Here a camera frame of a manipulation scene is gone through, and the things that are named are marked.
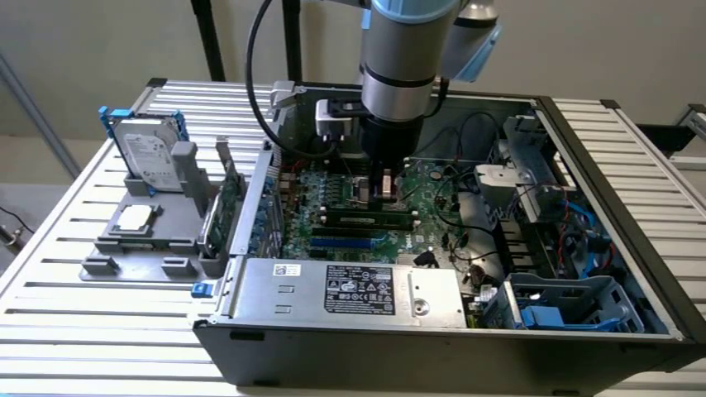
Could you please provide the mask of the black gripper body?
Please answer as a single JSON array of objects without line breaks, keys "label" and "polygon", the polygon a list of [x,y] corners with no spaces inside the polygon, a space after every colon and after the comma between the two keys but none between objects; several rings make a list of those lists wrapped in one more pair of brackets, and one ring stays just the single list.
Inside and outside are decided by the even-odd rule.
[{"label": "black gripper body", "polygon": [[370,116],[361,122],[361,147],[372,161],[396,166],[417,149],[425,117],[408,122],[390,122]]}]

